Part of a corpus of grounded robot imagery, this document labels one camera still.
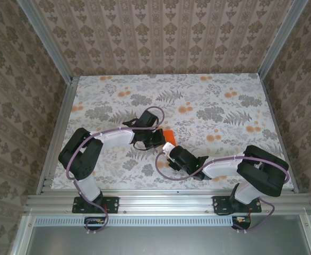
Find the metal grate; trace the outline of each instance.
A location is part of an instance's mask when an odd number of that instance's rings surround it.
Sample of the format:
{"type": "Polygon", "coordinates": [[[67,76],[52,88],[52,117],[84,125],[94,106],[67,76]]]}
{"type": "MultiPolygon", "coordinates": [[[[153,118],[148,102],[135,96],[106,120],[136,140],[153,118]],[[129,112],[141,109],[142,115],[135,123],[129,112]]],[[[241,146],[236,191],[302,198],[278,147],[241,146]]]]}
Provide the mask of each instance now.
{"type": "MultiPolygon", "coordinates": [[[[35,227],[83,226],[84,216],[38,216],[35,227]]],[[[108,226],[232,226],[231,216],[109,216],[108,226]]]]}

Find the cable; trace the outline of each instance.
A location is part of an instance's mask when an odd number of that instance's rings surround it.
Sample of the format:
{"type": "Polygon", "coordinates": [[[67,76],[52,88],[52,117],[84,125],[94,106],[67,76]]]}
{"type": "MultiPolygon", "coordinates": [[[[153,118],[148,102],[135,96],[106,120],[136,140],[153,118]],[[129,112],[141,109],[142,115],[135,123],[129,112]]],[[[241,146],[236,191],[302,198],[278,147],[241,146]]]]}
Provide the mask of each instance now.
{"type": "Polygon", "coordinates": [[[159,153],[156,157],[155,157],[155,169],[157,170],[157,172],[162,176],[164,177],[165,179],[168,179],[168,180],[171,180],[171,181],[183,181],[183,180],[186,180],[192,176],[194,176],[195,174],[199,173],[200,171],[202,171],[205,167],[213,164],[213,163],[216,163],[216,162],[221,162],[221,161],[228,161],[228,160],[234,160],[234,159],[247,159],[247,160],[255,160],[255,161],[259,161],[259,162],[262,162],[262,163],[266,163],[266,164],[269,164],[269,165],[272,165],[276,168],[278,168],[279,170],[281,170],[283,173],[285,173],[286,175],[286,178],[285,178],[285,181],[284,183],[287,183],[289,180],[290,180],[290,175],[288,173],[288,171],[286,171],[283,167],[281,167],[280,165],[274,163],[274,162],[271,162],[269,160],[266,160],[266,159],[261,159],[261,158],[253,158],[253,157],[246,157],[246,156],[232,156],[232,157],[225,157],[225,158],[216,158],[212,161],[209,161],[207,163],[205,163],[202,167],[200,167],[198,170],[196,170],[194,173],[188,175],[188,176],[185,176],[185,177],[182,177],[182,178],[172,178],[172,177],[168,177],[166,175],[164,175],[158,168],[158,159],[161,155],[164,155],[163,152],[159,153]]]}
{"type": "MultiPolygon", "coordinates": [[[[149,109],[158,109],[158,110],[161,110],[162,119],[161,119],[161,121],[160,121],[159,123],[157,123],[156,125],[151,126],[151,127],[129,127],[129,128],[128,128],[128,127],[117,127],[116,129],[106,130],[106,131],[103,131],[103,132],[98,132],[98,133],[92,134],[92,135],[90,135],[89,137],[87,137],[87,138],[79,145],[79,147],[75,150],[73,156],[71,157],[70,161],[68,162],[68,165],[67,165],[67,168],[66,168],[66,177],[67,177],[69,180],[73,181],[74,186],[75,186],[76,189],[78,190],[80,196],[81,196],[87,203],[89,203],[89,204],[91,204],[91,205],[93,205],[93,206],[98,207],[98,208],[105,214],[105,222],[104,222],[104,224],[102,225],[102,227],[99,228],[97,231],[103,230],[103,229],[105,228],[105,226],[107,225],[107,223],[108,223],[108,213],[107,213],[106,210],[103,209],[100,205],[98,205],[98,204],[96,204],[96,203],[93,203],[92,201],[90,201],[89,199],[87,199],[86,196],[81,192],[79,186],[76,184],[75,178],[70,177],[70,168],[71,168],[71,165],[72,165],[72,163],[73,163],[73,160],[75,159],[76,155],[79,153],[79,151],[81,150],[81,148],[82,148],[89,140],[91,140],[93,137],[97,137],[97,136],[99,136],[99,135],[107,134],[107,133],[110,133],[110,132],[122,131],[122,130],[154,130],[154,129],[156,129],[157,127],[159,127],[159,126],[162,124],[162,122],[164,121],[164,119],[165,119],[165,112],[163,111],[163,109],[161,109],[161,108],[158,107],[158,106],[150,106],[149,108],[146,109],[146,111],[149,110],[149,109]]],[[[88,221],[86,222],[86,224],[85,224],[85,228],[86,228],[86,230],[87,230],[87,233],[90,233],[90,232],[96,233],[96,231],[91,231],[91,230],[88,229],[88,222],[93,221],[93,220],[95,220],[95,219],[90,219],[90,220],[88,220],[88,221]]]]}
{"type": "Polygon", "coordinates": [[[271,212],[270,212],[260,223],[258,223],[258,224],[257,224],[256,226],[254,226],[254,227],[251,227],[251,228],[248,228],[248,229],[243,229],[241,226],[239,226],[239,225],[237,225],[237,224],[234,224],[235,227],[239,228],[239,229],[242,230],[244,233],[249,232],[249,231],[253,231],[253,230],[259,228],[260,226],[262,226],[262,225],[271,217],[271,215],[272,215],[273,212],[275,211],[275,206],[274,206],[273,204],[271,204],[271,203],[269,203],[269,202],[263,200],[262,198],[259,198],[259,200],[260,200],[261,202],[263,202],[263,203],[265,203],[265,204],[271,206],[271,207],[272,207],[272,210],[271,210],[271,212]]]}

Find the orange object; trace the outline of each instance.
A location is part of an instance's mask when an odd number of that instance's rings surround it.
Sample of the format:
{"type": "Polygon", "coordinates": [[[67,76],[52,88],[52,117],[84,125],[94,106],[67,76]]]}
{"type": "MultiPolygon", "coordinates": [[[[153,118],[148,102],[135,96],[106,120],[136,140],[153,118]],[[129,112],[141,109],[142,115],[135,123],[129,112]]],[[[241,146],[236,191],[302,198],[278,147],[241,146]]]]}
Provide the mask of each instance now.
{"type": "Polygon", "coordinates": [[[164,130],[163,135],[165,137],[166,142],[172,143],[174,146],[176,145],[175,135],[172,130],[164,130]]]}

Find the patterned wallpaper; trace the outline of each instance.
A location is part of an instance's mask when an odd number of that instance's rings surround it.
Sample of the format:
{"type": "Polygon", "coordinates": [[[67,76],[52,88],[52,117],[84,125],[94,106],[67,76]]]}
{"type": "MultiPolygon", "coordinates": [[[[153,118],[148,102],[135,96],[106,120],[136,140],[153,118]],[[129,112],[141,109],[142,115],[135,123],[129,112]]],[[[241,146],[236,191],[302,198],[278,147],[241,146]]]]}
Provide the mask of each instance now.
{"type": "Polygon", "coordinates": [[[0,0],[0,254],[35,193],[64,90],[18,3],[0,0]]]}
{"type": "Polygon", "coordinates": [[[292,0],[33,0],[73,75],[253,73],[292,0]]]}
{"type": "Polygon", "coordinates": [[[311,1],[264,82],[298,186],[311,196],[311,1]]]}

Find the floral mat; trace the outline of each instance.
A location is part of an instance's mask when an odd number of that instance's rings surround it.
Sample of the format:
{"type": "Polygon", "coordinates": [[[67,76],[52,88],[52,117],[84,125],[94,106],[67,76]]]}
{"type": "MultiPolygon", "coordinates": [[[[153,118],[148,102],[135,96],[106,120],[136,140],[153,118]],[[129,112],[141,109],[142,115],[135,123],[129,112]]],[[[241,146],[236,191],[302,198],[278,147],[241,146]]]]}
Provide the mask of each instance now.
{"type": "MultiPolygon", "coordinates": [[[[165,111],[162,128],[173,130],[177,145],[196,157],[234,155],[256,145],[284,158],[260,79],[252,73],[82,76],[63,146],[78,128],[92,133],[116,128],[149,106],[165,111]]],[[[151,111],[160,116],[158,110],[151,111]]],[[[154,167],[160,150],[126,145],[102,151],[94,178],[101,189],[232,189],[243,180],[166,180],[154,167]]],[[[168,176],[186,175],[169,168],[164,157],[158,166],[168,176]]],[[[74,188],[60,163],[52,188],[74,188]]],[[[292,189],[291,181],[284,188],[292,189]]]]}

